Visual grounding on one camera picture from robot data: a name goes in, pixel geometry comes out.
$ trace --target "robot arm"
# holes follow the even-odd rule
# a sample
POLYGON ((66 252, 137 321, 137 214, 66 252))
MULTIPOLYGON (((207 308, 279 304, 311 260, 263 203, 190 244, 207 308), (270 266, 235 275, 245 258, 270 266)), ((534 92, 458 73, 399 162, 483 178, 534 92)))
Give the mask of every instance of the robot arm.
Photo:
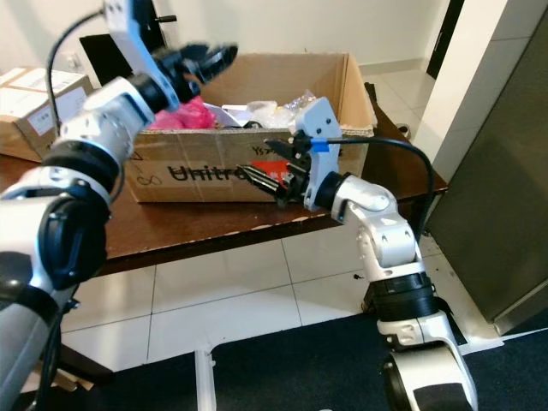
POLYGON ((247 179, 279 203, 302 202, 311 211, 331 211, 339 223, 357 219, 358 248, 378 314, 378 331, 390 350, 383 374, 394 410, 477 410, 474 382, 459 353, 408 222, 387 189, 338 174, 341 130, 326 98, 310 103, 295 119, 289 142, 267 140, 289 160, 283 184, 253 166, 247 179), (317 136, 328 136, 318 139, 317 136))
POLYGON ((106 1, 110 33, 134 70, 92 94, 63 124, 43 163, 0 194, 0 410, 11 409, 79 283, 106 260, 110 193, 154 113, 200 93, 237 47, 148 54, 133 2, 106 1), (192 75, 188 80, 183 75, 192 75))

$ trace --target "cardboard box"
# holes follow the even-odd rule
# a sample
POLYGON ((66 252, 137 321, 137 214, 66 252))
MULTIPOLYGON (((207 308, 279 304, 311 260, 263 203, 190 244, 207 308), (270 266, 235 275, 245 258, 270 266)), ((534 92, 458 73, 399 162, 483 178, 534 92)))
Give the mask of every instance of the cardboard box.
MULTIPOLYGON (((252 54, 238 56, 234 65, 205 87, 205 102, 246 104, 275 100, 286 104, 310 90, 327 97, 344 136, 372 135, 375 122, 361 74, 348 54, 252 54)), ((284 161, 264 139, 287 139, 287 129, 223 129, 146 131, 135 141, 126 164, 126 182, 139 202, 272 201, 237 171, 254 164, 277 178, 284 161)), ((359 175, 366 146, 343 146, 341 172, 359 175)))
MULTIPOLYGON (((81 109, 92 85, 84 74, 53 71, 62 120, 81 109)), ((55 139, 43 68, 14 68, 0 76, 0 153, 41 161, 55 139)))

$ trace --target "wooden table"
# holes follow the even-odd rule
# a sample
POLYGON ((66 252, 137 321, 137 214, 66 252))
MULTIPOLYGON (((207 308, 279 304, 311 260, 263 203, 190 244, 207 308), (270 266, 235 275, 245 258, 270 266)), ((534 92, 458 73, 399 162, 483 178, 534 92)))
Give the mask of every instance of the wooden table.
MULTIPOLYGON (((405 140, 375 105, 378 135, 405 140)), ((36 164, 0 156, 0 191, 36 164)), ((426 194, 426 172, 410 152, 370 146, 362 177, 388 188, 401 214, 417 223, 426 194)), ((447 189, 436 175, 436 193, 447 189)), ((337 225, 322 211, 301 205, 279 209, 271 203, 136 203, 126 188, 113 206, 107 225, 108 260, 101 275, 214 253, 337 225)))

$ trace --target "white tile floor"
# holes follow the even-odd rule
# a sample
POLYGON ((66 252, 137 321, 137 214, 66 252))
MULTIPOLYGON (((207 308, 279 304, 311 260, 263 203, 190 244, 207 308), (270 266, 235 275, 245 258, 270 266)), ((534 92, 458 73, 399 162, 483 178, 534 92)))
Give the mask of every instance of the white tile floor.
MULTIPOLYGON (((420 248, 469 341, 465 352, 501 345, 434 239, 420 248)), ((348 226, 121 272, 80 286, 63 342, 121 370, 360 313, 363 277, 348 226)))
POLYGON ((405 70, 363 76, 375 85, 381 109, 394 122, 409 125, 411 141, 419 128, 435 80, 423 70, 405 70))

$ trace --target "wire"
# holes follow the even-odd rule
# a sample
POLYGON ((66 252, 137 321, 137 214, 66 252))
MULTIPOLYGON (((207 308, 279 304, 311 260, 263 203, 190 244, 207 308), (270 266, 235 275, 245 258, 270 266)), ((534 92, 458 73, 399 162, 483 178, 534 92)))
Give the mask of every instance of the wire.
POLYGON ((40 384, 36 391, 33 403, 27 410, 41 411, 46 410, 45 400, 53 378, 57 372, 57 363, 59 361, 59 353, 61 351, 61 319, 63 314, 59 313, 58 317, 51 327, 51 333, 44 347, 44 355, 42 357, 42 372, 40 373, 40 384))
POLYGON ((110 203, 114 204, 114 202, 117 200, 118 197, 120 197, 120 194, 123 190, 123 183, 126 181, 126 170, 124 167, 120 167, 120 176, 118 177, 118 188, 116 189, 116 192, 110 197, 110 203))
POLYGON ((51 47, 50 54, 48 55, 47 60, 47 68, 46 68, 46 82, 45 87, 46 91, 48 92, 48 99, 50 100, 51 105, 51 115, 53 117, 53 127, 55 127, 56 135, 59 135, 59 131, 61 129, 61 121, 59 120, 59 111, 57 110, 57 103, 55 101, 55 95, 53 93, 53 85, 51 80, 51 74, 53 71, 53 62, 55 60, 55 56, 57 52, 59 51, 59 48, 61 47, 61 44, 63 41, 79 26, 84 24, 87 21, 90 21, 94 19, 95 17, 99 17, 103 14, 103 10, 98 10, 93 13, 90 13, 89 15, 84 15, 81 17, 78 21, 75 21, 70 27, 68 27, 62 34, 61 37, 56 41, 56 43, 51 47))
POLYGON ((423 164, 425 165, 426 174, 427 174, 427 189, 426 189, 426 198, 425 198, 425 204, 423 206, 422 213, 420 214, 419 222, 417 223, 417 226, 414 230, 414 236, 417 242, 420 241, 420 235, 425 230, 426 225, 426 218, 428 217, 428 211, 430 210, 430 206, 432 205, 432 202, 434 200, 434 169, 432 167, 432 163, 430 163, 430 159, 427 157, 427 155, 418 147, 413 146, 412 144, 406 143, 404 141, 399 140, 393 140, 393 139, 386 139, 382 137, 360 137, 360 138, 352 138, 352 139, 313 139, 314 141, 317 141, 319 144, 377 144, 380 146, 395 146, 402 148, 404 150, 408 150, 409 152, 412 152, 416 156, 418 156, 423 164))

